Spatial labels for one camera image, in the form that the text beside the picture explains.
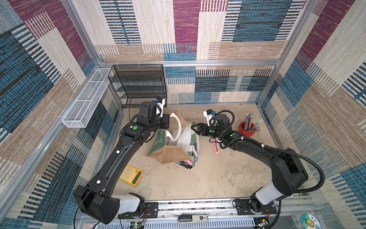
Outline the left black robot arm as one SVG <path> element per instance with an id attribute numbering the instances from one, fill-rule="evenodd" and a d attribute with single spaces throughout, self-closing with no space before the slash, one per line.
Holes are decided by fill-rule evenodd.
<path id="1" fill-rule="evenodd" d="M 163 113 L 162 98 L 140 104 L 139 114 L 134 115 L 120 131 L 119 140 L 97 174 L 85 185 L 74 191 L 78 210 L 100 223 L 109 224 L 118 214 L 120 200 L 112 194 L 128 162 L 152 132 L 169 128 L 168 114 Z"/>

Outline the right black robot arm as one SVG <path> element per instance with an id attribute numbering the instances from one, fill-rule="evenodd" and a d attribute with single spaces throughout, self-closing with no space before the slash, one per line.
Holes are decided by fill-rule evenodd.
<path id="1" fill-rule="evenodd" d="M 281 201 L 295 193 L 313 192 L 324 185 L 325 174 L 316 162 L 290 148 L 282 150 L 270 147 L 234 131 L 232 126 L 235 119 L 229 119 L 227 114 L 232 114 L 232 111 L 222 110 L 216 113 L 207 110 L 204 112 L 206 123 L 193 125 L 191 129 L 198 135 L 210 137 L 221 149 L 230 148 L 248 154 L 271 169 L 271 182 L 250 197 L 249 205 L 254 214 L 262 213 L 274 200 Z M 311 188 L 301 189 L 308 181 L 302 161 L 311 164 L 319 173 L 318 183 Z"/>

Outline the grey blue utility knife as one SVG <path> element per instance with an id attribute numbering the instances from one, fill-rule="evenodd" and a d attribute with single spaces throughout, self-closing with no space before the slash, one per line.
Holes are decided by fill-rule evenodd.
<path id="1" fill-rule="evenodd" d="M 199 153 L 197 151 L 197 146 L 194 146 L 194 150 L 193 150 L 193 158 L 195 162 L 198 162 L 199 160 Z"/>

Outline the green Christmas burlap tote bag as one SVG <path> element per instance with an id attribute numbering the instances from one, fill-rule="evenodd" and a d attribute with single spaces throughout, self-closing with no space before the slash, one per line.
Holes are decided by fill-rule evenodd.
<path id="1" fill-rule="evenodd" d="M 186 121 L 175 110 L 170 114 L 169 129 L 159 129 L 153 145 L 146 155 L 158 160 L 161 164 L 194 160 L 193 150 L 200 151 L 199 136 L 192 129 L 195 121 Z"/>

